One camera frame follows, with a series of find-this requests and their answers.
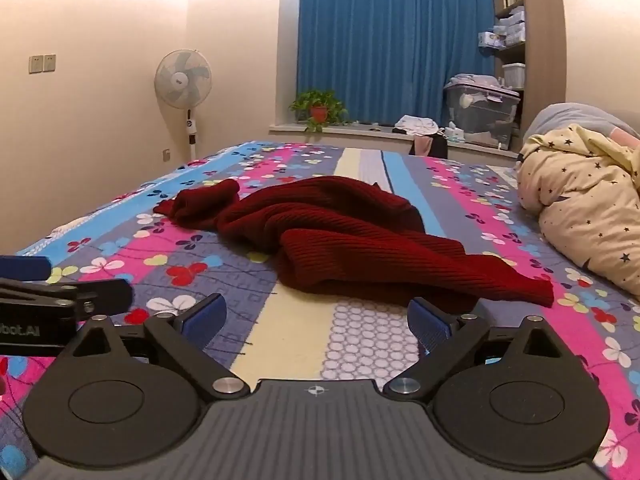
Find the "cream star pattern duvet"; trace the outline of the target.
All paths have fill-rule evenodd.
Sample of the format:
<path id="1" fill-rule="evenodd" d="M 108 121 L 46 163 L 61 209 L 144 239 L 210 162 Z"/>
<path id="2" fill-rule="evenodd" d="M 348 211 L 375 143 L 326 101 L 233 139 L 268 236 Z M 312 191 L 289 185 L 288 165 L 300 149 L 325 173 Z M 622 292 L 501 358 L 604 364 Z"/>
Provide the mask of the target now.
<path id="1" fill-rule="evenodd" d="M 530 136 L 518 200 L 546 241 L 582 270 L 639 295 L 639 141 L 578 124 Z"/>

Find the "white standing fan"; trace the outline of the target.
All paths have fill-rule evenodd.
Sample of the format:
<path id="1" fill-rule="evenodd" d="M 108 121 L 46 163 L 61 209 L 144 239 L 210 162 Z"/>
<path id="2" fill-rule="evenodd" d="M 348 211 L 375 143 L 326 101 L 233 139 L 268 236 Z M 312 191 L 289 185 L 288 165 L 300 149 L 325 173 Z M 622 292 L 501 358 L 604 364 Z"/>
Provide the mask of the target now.
<path id="1" fill-rule="evenodd" d="M 209 62 L 198 50 L 179 49 L 166 54 L 154 76 L 156 96 L 166 105 L 186 113 L 186 135 L 190 159 L 198 158 L 198 126 L 195 109 L 212 90 Z"/>

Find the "white wall switch plate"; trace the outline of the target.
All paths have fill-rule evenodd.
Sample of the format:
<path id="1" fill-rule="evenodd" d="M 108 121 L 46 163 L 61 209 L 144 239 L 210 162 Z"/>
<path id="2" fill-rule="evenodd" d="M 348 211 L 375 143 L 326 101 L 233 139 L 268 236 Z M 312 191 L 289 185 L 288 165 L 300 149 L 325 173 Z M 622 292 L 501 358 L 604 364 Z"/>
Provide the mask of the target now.
<path id="1" fill-rule="evenodd" d="M 56 55 L 32 55 L 28 60 L 28 73 L 40 74 L 40 73 L 52 73 L 56 69 Z"/>

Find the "grey blue pillow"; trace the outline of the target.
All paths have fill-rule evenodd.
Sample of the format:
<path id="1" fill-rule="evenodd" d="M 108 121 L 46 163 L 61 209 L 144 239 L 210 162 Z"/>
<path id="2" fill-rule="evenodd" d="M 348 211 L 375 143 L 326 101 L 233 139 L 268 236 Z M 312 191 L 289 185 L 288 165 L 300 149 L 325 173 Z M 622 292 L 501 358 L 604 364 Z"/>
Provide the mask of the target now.
<path id="1" fill-rule="evenodd" d="M 524 133 L 523 141 L 570 125 L 601 133 L 630 148 L 639 145 L 639 133 L 620 118 L 595 106 L 571 102 L 551 104 L 541 110 Z"/>

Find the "green potted plant red pot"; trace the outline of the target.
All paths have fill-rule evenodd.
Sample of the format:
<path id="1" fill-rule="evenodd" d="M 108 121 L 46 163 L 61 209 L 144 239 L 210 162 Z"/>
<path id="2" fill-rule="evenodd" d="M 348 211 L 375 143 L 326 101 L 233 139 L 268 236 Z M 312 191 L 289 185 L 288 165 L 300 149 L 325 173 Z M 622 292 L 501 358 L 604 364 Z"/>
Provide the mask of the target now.
<path id="1" fill-rule="evenodd" d="M 333 90 L 311 89 L 299 93 L 288 108 L 305 121 L 308 133 L 322 133 L 327 126 L 347 122 L 347 108 Z"/>

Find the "blue window curtain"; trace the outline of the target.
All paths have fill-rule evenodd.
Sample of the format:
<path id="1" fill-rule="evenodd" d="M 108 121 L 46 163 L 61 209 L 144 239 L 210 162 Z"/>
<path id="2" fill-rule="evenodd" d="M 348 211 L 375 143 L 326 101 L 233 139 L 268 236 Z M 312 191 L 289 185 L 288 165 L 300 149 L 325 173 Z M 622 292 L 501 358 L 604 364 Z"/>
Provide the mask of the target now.
<path id="1" fill-rule="evenodd" d="M 478 45 L 494 0 L 299 0 L 297 90 L 331 91 L 357 122 L 442 122 L 457 74 L 490 75 Z"/>

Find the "dark bag by windowsill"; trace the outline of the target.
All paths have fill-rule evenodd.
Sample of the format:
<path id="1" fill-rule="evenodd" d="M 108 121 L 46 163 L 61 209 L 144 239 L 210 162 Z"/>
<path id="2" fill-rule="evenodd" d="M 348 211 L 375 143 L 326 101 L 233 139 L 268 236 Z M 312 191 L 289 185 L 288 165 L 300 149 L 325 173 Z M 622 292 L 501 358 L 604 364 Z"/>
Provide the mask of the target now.
<path id="1" fill-rule="evenodd" d="M 428 134 L 427 136 L 414 136 L 409 154 L 447 159 L 448 141 L 440 133 Z"/>

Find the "small white storage box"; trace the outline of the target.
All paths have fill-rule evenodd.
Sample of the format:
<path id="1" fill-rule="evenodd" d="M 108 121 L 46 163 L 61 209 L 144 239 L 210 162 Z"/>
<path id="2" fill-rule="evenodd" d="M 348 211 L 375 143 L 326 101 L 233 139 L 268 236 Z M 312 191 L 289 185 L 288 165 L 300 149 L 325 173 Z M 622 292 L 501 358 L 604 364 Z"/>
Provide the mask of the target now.
<path id="1" fill-rule="evenodd" d="M 513 90 L 525 88 L 526 65 L 524 63 L 509 63 L 502 66 L 504 85 Z"/>

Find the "white clothes pile on sill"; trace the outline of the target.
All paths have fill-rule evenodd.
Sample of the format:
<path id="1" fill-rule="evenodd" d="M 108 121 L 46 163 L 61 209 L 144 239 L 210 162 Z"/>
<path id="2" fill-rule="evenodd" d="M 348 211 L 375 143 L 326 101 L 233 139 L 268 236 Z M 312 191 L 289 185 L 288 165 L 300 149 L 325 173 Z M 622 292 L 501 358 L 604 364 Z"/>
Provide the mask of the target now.
<path id="1" fill-rule="evenodd" d="M 394 128 L 408 136 L 432 136 L 439 132 L 439 125 L 432 118 L 411 115 L 402 116 Z"/>

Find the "wooden shelving unit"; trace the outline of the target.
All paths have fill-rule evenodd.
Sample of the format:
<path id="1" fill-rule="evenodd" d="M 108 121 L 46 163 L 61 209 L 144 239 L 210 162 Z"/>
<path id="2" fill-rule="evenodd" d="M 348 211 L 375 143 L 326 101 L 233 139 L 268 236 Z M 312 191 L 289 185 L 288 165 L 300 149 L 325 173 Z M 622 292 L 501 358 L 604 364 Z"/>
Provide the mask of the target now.
<path id="1" fill-rule="evenodd" d="M 525 65 L 524 84 L 515 115 L 510 149 L 517 152 L 524 133 L 546 106 L 566 97 L 566 27 L 563 0 L 494 0 L 495 19 L 507 18 L 513 10 L 524 10 L 523 39 L 496 52 L 496 74 L 506 64 Z"/>

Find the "dark red knit sweater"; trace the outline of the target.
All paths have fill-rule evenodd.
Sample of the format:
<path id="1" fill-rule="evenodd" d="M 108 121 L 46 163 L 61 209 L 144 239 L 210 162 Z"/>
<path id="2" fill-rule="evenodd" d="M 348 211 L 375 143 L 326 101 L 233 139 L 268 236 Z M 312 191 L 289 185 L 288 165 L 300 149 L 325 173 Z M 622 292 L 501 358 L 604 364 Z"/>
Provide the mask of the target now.
<path id="1" fill-rule="evenodd" d="M 351 178 L 298 180 L 247 196 L 227 179 L 183 190 L 154 210 L 180 228 L 270 256 L 279 281 L 307 294 L 398 306 L 421 297 L 452 315 L 481 299 L 546 308 L 554 301 L 549 282 L 428 234 L 408 200 Z"/>

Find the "large clear storage bin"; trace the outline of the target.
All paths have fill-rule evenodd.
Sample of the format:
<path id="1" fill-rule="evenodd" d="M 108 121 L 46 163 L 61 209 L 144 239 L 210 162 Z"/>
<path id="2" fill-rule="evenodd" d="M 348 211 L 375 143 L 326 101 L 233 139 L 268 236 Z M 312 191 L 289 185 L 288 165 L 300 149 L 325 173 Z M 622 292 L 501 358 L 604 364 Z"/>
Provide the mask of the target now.
<path id="1" fill-rule="evenodd" d="M 494 76 L 457 74 L 444 92 L 449 121 L 464 133 L 466 142 L 503 151 L 510 148 L 521 102 L 517 91 L 503 87 Z"/>

